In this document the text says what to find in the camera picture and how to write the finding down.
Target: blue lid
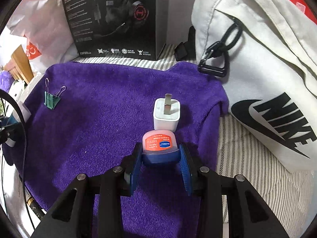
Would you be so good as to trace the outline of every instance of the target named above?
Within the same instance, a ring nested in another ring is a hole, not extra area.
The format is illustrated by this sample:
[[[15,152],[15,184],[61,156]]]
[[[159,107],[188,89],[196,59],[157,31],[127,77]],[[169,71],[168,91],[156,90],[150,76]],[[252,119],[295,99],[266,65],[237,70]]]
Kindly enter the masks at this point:
[[[178,163],[180,161],[180,150],[162,154],[142,154],[144,165]]]

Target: metal screw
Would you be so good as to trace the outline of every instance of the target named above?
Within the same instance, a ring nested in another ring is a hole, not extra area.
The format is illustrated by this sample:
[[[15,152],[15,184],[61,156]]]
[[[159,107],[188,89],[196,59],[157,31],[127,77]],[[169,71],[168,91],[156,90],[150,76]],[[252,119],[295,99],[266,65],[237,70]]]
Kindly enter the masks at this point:
[[[202,166],[199,170],[201,172],[203,172],[203,173],[208,173],[209,172],[209,168],[207,166]]]
[[[115,173],[120,173],[120,172],[122,171],[122,167],[121,167],[121,166],[115,166],[115,167],[113,168],[113,171],[114,171]]]
[[[77,175],[77,180],[79,180],[79,181],[82,181],[82,180],[84,180],[86,178],[86,175],[85,174],[79,174],[79,175]]]
[[[237,175],[237,176],[236,176],[236,179],[237,179],[238,181],[245,181],[245,177],[244,177],[243,175]]]

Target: white plastic bag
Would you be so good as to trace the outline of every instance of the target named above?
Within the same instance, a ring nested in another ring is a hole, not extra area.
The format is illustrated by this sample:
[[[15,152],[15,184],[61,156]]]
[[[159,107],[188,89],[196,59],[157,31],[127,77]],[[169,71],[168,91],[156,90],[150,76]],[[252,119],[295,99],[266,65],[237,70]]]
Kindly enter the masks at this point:
[[[244,31],[223,79],[230,112],[290,172],[317,170],[317,25],[290,0],[196,0],[198,62],[233,17]]]
[[[78,56],[61,0],[22,0],[7,27],[12,35],[28,38],[26,54],[36,71]]]

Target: striped fabric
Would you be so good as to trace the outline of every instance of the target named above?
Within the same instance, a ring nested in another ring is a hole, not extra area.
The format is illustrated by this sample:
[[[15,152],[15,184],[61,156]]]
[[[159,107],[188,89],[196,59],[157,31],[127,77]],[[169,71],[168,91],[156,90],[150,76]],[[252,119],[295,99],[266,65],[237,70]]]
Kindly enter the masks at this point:
[[[80,63],[111,63],[111,64],[121,64],[128,66],[137,66],[142,68],[151,68],[156,70],[166,71],[171,66],[177,63],[174,56],[175,45],[165,45],[161,55],[157,61],[148,61],[132,58],[115,58],[115,57],[92,57],[92,58],[76,58],[74,62]]]
[[[166,45],[158,61],[131,58],[76,58],[80,63],[111,63],[167,70],[174,64],[174,45]],[[313,172],[290,174],[275,156],[231,115],[221,118],[217,172],[242,174],[273,210],[290,238],[297,238],[313,194]],[[226,197],[222,198],[223,222],[228,222]]]

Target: nike logo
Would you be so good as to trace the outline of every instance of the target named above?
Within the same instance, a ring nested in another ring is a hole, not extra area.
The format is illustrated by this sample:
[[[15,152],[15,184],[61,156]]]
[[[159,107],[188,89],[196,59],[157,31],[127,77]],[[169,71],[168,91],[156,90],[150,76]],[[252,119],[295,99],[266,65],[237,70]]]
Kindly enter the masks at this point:
[[[303,113],[295,103],[291,101],[291,98],[286,93],[283,93],[270,101],[253,107],[258,113],[262,113],[262,117],[279,135],[260,124],[250,115],[250,107],[259,101],[261,100],[254,99],[237,102],[232,106],[231,112],[246,126],[255,129],[294,152],[308,157],[296,148],[295,143],[300,142],[305,145],[307,144],[307,140],[311,139],[315,141],[317,137],[313,129],[308,125],[308,121]]]

